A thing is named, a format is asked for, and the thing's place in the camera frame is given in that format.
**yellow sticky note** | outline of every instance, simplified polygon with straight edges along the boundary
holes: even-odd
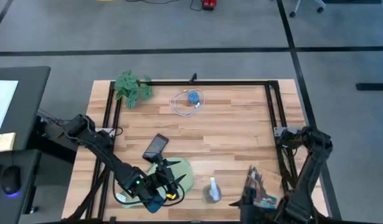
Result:
[[[15,133],[0,134],[0,152],[12,150],[15,138]]]

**office chair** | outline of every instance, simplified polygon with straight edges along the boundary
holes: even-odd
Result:
[[[317,12],[322,13],[324,11],[324,8],[326,7],[326,4],[323,2],[323,0],[315,0],[315,1],[320,5],[320,7],[317,8]],[[296,12],[299,9],[299,5],[301,4],[301,2],[302,0],[298,0],[298,2],[296,3],[295,10],[290,13],[291,18],[294,18],[296,16]]]

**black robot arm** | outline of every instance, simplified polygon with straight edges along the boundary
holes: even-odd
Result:
[[[157,154],[152,158],[157,164],[156,172],[146,175],[138,167],[122,162],[111,152],[113,140],[109,133],[104,130],[96,132],[95,123],[88,116],[81,114],[76,116],[65,125],[64,129],[67,138],[94,153],[109,170],[113,171],[118,185],[131,197],[138,196],[140,202],[151,213],[158,211],[166,201],[160,196],[157,188],[165,186],[168,192],[177,193],[180,180],[185,175],[175,179],[169,166],[178,162],[169,162],[163,159],[161,154]]]
[[[296,133],[286,129],[277,139],[277,144],[290,149],[298,149],[301,146],[307,148],[308,155],[302,170],[297,180],[291,181],[293,189],[286,192],[276,209],[255,206],[253,204],[255,189],[245,186],[241,199],[232,204],[241,210],[241,224],[363,224],[325,217],[313,205],[311,194],[319,178],[321,167],[333,150],[330,136],[312,127],[304,127]]]

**smartphone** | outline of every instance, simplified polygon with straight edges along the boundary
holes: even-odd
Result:
[[[164,150],[166,144],[169,142],[169,139],[162,134],[157,134],[151,144],[148,146],[146,151],[143,154],[143,159],[147,160],[148,162],[152,163],[151,158],[154,157],[156,154],[162,153],[162,150]]]

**computer mouse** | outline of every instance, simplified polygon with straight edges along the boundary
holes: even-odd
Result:
[[[21,188],[21,173],[18,166],[9,166],[3,171],[2,188],[6,195],[14,195]]]

